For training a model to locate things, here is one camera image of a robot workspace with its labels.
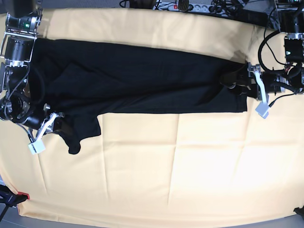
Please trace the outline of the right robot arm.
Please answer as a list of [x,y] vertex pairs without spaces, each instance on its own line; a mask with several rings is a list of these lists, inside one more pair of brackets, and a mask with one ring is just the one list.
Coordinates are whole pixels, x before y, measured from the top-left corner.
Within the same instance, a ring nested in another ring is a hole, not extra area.
[[31,64],[43,9],[34,0],[5,0],[5,31],[0,47],[0,118],[27,132],[31,141],[48,133],[73,135],[63,113],[43,103],[45,82]]

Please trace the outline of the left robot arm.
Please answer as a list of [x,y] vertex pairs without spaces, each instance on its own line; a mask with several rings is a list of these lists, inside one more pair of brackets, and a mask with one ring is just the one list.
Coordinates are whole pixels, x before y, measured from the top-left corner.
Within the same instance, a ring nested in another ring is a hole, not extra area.
[[[268,94],[304,92],[304,2],[302,0],[276,0],[268,21],[275,19],[278,26],[264,39],[257,52],[258,64],[245,63],[241,68],[223,74],[223,86],[239,94],[248,94],[265,102]],[[264,46],[277,36],[284,35],[285,62],[282,69],[268,68],[262,59]]]

